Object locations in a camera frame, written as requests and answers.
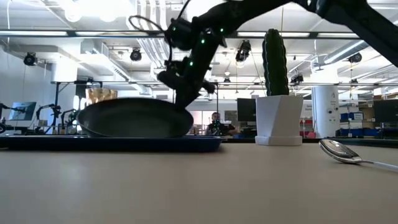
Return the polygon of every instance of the man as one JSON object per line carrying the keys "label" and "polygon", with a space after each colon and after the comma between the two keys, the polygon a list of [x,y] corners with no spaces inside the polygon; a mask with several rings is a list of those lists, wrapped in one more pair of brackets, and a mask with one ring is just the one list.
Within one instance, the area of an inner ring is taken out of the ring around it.
{"label": "man", "polygon": [[211,136],[226,136],[238,133],[238,130],[231,124],[225,125],[220,123],[220,113],[214,112],[211,115],[211,124],[206,128],[205,135]]}

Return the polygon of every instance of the black frying pan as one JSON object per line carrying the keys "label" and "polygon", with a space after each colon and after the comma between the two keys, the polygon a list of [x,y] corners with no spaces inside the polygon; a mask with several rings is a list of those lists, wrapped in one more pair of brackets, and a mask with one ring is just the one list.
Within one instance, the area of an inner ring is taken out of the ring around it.
{"label": "black frying pan", "polygon": [[151,98],[105,100],[81,110],[77,121],[89,137],[169,138],[187,134],[192,115]]}

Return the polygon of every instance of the beige table surface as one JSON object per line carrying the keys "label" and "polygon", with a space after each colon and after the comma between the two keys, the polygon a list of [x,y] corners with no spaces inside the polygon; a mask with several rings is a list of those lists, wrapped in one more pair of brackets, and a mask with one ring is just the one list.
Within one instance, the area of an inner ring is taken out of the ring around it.
{"label": "beige table surface", "polygon": [[[216,154],[0,153],[1,224],[398,223],[398,172],[318,144]],[[398,164],[398,150],[352,148]]]}

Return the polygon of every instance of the cactus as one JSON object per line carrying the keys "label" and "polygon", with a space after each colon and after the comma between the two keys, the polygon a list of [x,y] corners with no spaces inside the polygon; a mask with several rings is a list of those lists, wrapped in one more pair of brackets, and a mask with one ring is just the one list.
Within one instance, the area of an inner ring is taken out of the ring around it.
{"label": "cactus", "polygon": [[262,43],[267,96],[289,95],[286,48],[279,31],[269,29]]}

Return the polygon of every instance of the potted cactus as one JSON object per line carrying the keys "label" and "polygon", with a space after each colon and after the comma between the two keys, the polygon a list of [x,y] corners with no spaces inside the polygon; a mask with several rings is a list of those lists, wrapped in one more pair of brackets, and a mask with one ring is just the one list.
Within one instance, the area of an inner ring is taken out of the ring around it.
{"label": "potted cactus", "polygon": [[256,100],[256,144],[301,145],[299,122],[303,98],[289,96],[286,48],[278,30],[268,30],[262,43],[262,57],[267,96]]}

